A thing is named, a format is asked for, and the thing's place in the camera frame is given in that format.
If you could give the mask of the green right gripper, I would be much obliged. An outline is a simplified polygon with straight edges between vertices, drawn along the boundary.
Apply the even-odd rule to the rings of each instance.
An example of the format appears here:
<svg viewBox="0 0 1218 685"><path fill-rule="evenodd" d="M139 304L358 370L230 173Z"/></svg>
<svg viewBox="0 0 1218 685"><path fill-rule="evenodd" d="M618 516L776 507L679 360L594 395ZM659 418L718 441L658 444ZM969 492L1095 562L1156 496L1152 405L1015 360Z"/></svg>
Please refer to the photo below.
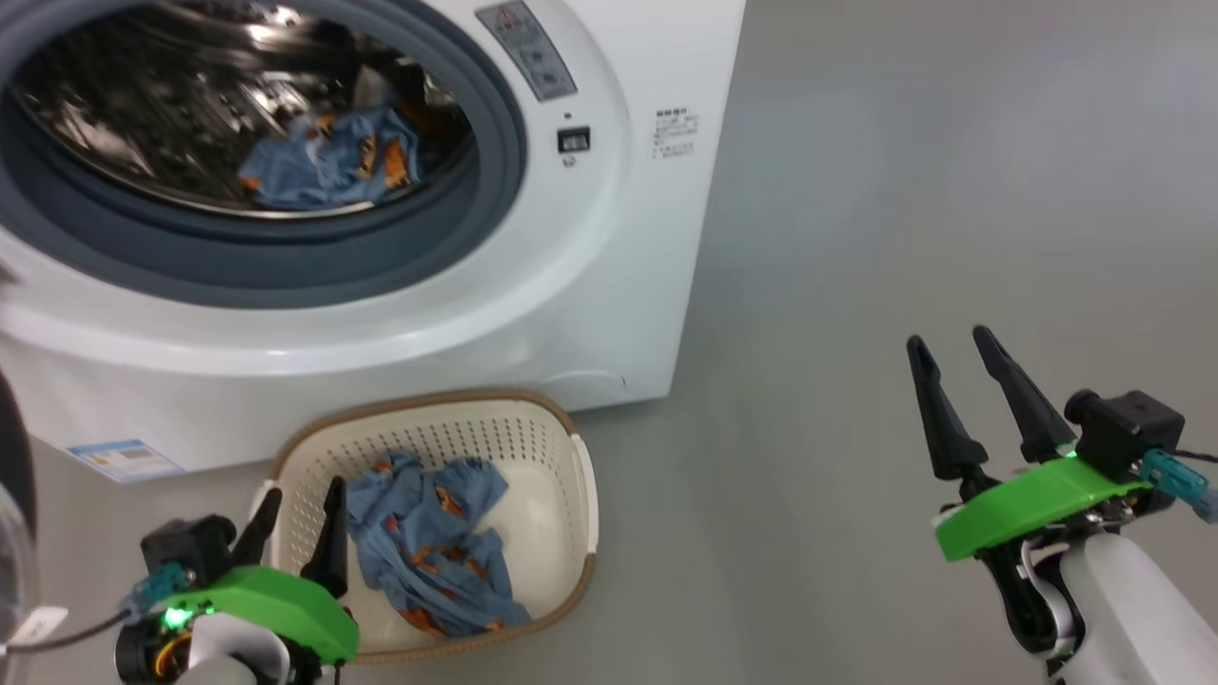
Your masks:
<svg viewBox="0 0 1218 685"><path fill-rule="evenodd" d="M961 480L961 499L935 518L944 559L979 559L999 591L1017 644L1052 667L1080 647L1084 623L1061 577L1063 555L1032 558L1057 542L1117 533L1177 499L1134 479L1114 484L1082 460L1066 457L1077 435L987 325L972 329L987 373L1001 388L1019 433L1019 452L1040 468L1009 481L983 473L989 455L970 438L942 386L942 371L924 340L907 339L906 352L933 474Z"/></svg>

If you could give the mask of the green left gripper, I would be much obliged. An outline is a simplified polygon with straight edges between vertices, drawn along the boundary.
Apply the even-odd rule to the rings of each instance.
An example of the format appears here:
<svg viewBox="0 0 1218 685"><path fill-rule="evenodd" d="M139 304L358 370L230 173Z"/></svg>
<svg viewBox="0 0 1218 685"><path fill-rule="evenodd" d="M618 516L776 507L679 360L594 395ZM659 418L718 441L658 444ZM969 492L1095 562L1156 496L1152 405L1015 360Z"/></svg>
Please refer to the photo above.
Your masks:
<svg viewBox="0 0 1218 685"><path fill-rule="evenodd" d="M261 566L280 505L283 490L266 488L231 546L231 563L245 567L202 590L171 596L167 607L227 613L311 650L323 664L353 663L361 651L361 626L339 601L348 591L346 480L335 477L329 484L322 531L301 577Z"/></svg>

